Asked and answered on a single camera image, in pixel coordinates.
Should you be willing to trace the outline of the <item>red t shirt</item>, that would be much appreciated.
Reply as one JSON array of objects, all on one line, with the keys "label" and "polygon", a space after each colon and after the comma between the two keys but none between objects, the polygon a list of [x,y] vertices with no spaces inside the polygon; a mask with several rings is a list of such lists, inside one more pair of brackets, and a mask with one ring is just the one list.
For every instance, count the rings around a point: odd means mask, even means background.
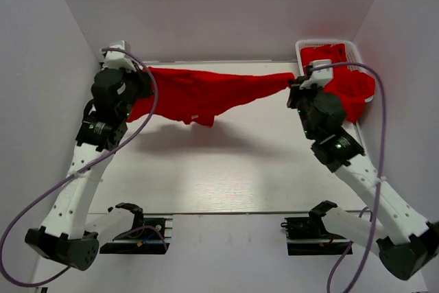
[{"label": "red t shirt", "polygon": [[289,87],[293,73],[235,75],[190,69],[150,69],[159,91],[154,113],[211,127],[218,115]]}]

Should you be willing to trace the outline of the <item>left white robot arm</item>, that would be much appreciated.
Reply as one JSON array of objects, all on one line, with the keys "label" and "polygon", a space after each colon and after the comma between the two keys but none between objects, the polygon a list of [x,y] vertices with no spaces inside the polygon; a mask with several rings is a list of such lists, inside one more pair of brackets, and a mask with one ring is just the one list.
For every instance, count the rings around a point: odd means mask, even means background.
[{"label": "left white robot arm", "polygon": [[25,243],[40,256],[81,271],[91,266],[100,246],[110,239],[107,233],[117,225],[129,237],[144,232],[145,220],[133,204],[118,204],[97,224],[86,218],[102,176],[126,134],[134,104],[154,94],[146,72],[109,68],[95,75],[91,93],[75,138],[67,182],[42,224],[25,235]]}]

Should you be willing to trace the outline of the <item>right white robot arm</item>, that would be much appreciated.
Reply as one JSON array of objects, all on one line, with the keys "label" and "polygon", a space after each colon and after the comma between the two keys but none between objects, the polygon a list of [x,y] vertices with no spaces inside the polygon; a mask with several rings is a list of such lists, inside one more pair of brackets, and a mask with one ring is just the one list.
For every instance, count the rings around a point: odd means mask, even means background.
[{"label": "right white robot arm", "polygon": [[380,177],[365,149],[342,124],[341,100],[304,78],[290,81],[288,108],[296,109],[314,156],[346,183],[372,211],[375,223],[325,200],[309,212],[309,229],[318,237],[341,235],[370,247],[383,266],[406,281],[438,255],[438,224],[427,220]]}]

